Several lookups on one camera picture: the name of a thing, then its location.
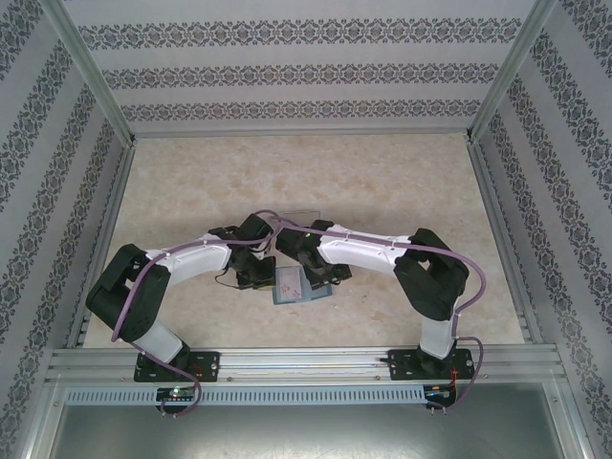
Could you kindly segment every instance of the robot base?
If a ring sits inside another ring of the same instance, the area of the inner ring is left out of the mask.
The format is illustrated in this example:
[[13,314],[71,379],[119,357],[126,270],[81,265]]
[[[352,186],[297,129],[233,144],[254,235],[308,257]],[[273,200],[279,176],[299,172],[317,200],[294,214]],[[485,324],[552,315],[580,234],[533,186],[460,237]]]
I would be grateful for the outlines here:
[[[221,354],[218,352],[190,351],[186,356],[184,371],[195,376],[200,383],[216,383],[220,358]],[[139,354],[136,360],[134,381],[136,383],[191,383],[191,380],[159,366],[142,354]]]
[[470,380],[474,375],[474,363],[468,349],[453,345],[448,356],[435,359],[415,349],[391,349],[384,359],[389,365],[391,381],[444,381]]

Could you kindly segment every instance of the damask pattern stripe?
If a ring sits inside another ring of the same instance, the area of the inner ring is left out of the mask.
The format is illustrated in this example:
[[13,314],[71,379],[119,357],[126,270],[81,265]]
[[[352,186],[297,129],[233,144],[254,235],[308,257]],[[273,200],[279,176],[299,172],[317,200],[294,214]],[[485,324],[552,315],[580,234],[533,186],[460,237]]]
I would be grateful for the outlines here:
[[490,83],[496,64],[344,64],[104,71],[111,89],[291,84]]
[[489,171],[489,175],[491,176],[491,182],[493,184],[493,189],[495,190],[495,196],[497,196],[497,203],[499,204],[499,209],[501,210],[501,216],[504,219],[504,224],[506,225],[506,230],[508,233],[508,237],[510,238],[510,242],[513,246],[513,252],[514,252],[514,257],[516,258],[516,264],[518,265],[518,269],[520,270],[520,276],[521,279],[523,281],[523,284],[525,285],[525,292],[527,293],[527,297],[529,298],[529,302],[532,305],[532,310],[534,312],[534,317],[535,317],[535,323],[537,324],[537,329],[539,330],[539,334],[542,337],[542,340],[544,342],[548,342],[548,340],[546,339],[546,334],[544,332],[544,328],[542,327],[540,318],[539,318],[539,312],[537,311],[536,308],[536,304],[534,303],[534,295],[532,294],[532,289],[529,286],[529,281],[527,279],[527,275],[525,274],[525,269],[523,268],[523,263],[520,260],[520,256],[518,254],[518,246],[516,245],[516,242],[514,241],[514,236],[510,231],[510,222],[508,221],[508,216],[506,215],[506,210],[504,209],[504,204],[502,203],[500,197],[499,197],[499,193],[497,191],[497,187],[495,186],[495,180],[492,177],[491,174],[491,170],[489,169],[489,164],[487,162],[487,155],[485,154],[485,146],[483,145],[482,141],[478,142],[479,146],[480,146],[480,151],[483,152],[483,159],[485,160],[485,163],[487,164],[487,169]]
[[567,64],[563,62],[549,34],[543,32],[537,38],[531,54],[565,118],[565,123],[580,146],[582,156],[591,168],[598,187],[604,191],[603,198],[608,201],[608,208],[612,210],[610,141],[589,109],[586,98],[572,79]]
[[36,0],[15,0],[9,4],[0,20],[0,81],[4,80],[12,63],[21,53],[42,17]]
[[471,117],[480,100],[305,100],[123,105],[128,121]]
[[561,161],[557,158],[542,120],[519,77],[508,88],[508,97],[520,119],[529,145],[534,150],[542,178],[557,204],[559,218],[565,226],[574,254],[578,257],[579,266],[584,271],[584,278],[589,282],[589,290],[595,297],[595,305],[600,310],[601,319],[608,324],[607,332],[612,334],[612,274],[606,270],[601,250],[591,235],[589,225],[584,221],[580,204],[569,180],[565,178]]
[[[514,146],[499,113],[493,116],[489,128],[523,218],[525,230],[529,235],[553,310],[557,315],[560,332],[570,349],[572,363],[575,365],[576,373],[580,378],[580,387],[586,395],[586,402],[591,406],[591,417],[601,432],[603,448],[607,454],[612,455],[612,425],[610,424],[612,407],[608,404],[610,398],[604,391],[603,379],[597,374],[598,367],[593,363],[593,352],[587,345],[588,339],[583,333],[582,325],[576,319],[577,313],[573,300],[567,294],[563,274],[558,268],[548,234],[544,229],[534,198],[516,158]],[[486,155],[485,163],[490,175],[492,175]],[[501,202],[493,176],[492,181],[497,200]]]
[[[49,274],[49,280],[45,285],[44,295],[40,298],[41,302],[36,310],[32,329],[28,334],[28,344],[24,348],[23,356],[18,364],[18,373],[14,375],[14,383],[9,390],[9,401],[3,406],[4,412],[0,420],[0,457],[11,457],[11,448],[23,421],[26,402],[32,395],[32,385],[40,365],[42,350],[46,346],[49,334],[52,331],[55,311],[63,295],[66,279],[70,273],[78,242],[85,227],[87,215],[94,200],[98,181],[113,138],[113,129],[110,123],[106,121],[101,128],[83,182],[80,185],[70,220],[66,225],[66,230],[64,230],[59,250]],[[120,160],[115,168],[113,183],[119,171],[119,164]],[[98,233],[104,219],[103,214],[108,207],[109,197],[110,191],[99,221]],[[89,270],[91,260],[92,255],[90,255],[85,271]]]
[[338,43],[510,43],[518,18],[327,19],[81,26],[91,50]]
[[563,0],[562,5],[612,78],[612,14],[601,0]]
[[4,336],[11,328],[11,317],[21,300],[25,281],[30,276],[33,260],[38,254],[43,235],[95,104],[94,95],[89,87],[85,86],[78,95],[40,189],[36,193],[27,223],[17,238],[16,247],[12,250],[13,257],[7,264],[0,286],[0,344],[4,343]]
[[17,121],[0,152],[0,212],[11,197],[15,181],[21,175],[32,152],[34,141],[40,134],[43,121],[49,116],[55,97],[64,83],[68,70],[73,64],[70,54],[60,40],[54,47],[36,84],[28,95],[23,110],[17,115]]

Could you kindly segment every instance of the small card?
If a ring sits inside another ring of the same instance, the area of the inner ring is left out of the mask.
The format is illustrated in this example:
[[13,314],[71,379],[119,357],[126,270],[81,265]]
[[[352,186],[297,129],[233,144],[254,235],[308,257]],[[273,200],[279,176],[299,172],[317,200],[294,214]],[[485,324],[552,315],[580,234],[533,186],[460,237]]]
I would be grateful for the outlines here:
[[331,285],[313,290],[301,266],[276,268],[276,285],[272,290],[274,304],[303,303],[331,294]]

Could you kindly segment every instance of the wallpaper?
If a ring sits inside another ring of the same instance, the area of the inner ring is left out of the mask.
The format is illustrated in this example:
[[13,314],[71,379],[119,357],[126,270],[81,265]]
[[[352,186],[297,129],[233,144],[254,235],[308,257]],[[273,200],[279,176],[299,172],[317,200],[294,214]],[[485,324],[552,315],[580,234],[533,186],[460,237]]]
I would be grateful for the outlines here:
[[610,2],[559,2],[481,140],[598,457],[612,457],[611,31]]
[[534,0],[65,2],[137,134],[470,126]]
[[63,347],[122,146],[35,0],[0,1],[0,458]]

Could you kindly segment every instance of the beige tabletop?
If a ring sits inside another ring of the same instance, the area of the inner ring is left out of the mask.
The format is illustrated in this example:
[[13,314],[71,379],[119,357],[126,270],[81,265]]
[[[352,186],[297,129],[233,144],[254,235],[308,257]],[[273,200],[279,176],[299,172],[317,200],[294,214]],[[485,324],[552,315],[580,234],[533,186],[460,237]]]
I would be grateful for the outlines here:
[[[461,134],[228,137],[139,141],[109,259],[123,244],[172,247],[260,208],[318,210],[351,230],[436,232],[474,259],[489,281],[461,317],[459,335],[519,343],[508,285]],[[289,265],[281,257],[278,265]],[[168,290],[159,318],[192,347],[417,344],[420,316],[394,277],[352,268],[330,297],[274,305],[207,273]],[[232,274],[224,281],[234,281]],[[472,274],[466,294],[478,289]],[[92,318],[85,347],[116,347]]]

